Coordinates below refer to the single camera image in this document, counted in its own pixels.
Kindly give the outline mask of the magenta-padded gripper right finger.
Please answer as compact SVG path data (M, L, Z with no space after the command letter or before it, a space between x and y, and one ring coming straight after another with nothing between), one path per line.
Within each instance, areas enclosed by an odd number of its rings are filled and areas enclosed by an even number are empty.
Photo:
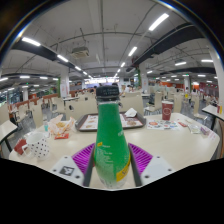
M132 143L128 144L135 185L145 186L175 172L161 156L151 155Z

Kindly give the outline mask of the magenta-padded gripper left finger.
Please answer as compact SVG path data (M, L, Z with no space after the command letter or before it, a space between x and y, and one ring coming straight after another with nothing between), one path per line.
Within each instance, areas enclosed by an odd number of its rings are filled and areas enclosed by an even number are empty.
M94 165L94 148L95 144L92 143L72 156L63 156L50 172L79 186L88 187Z

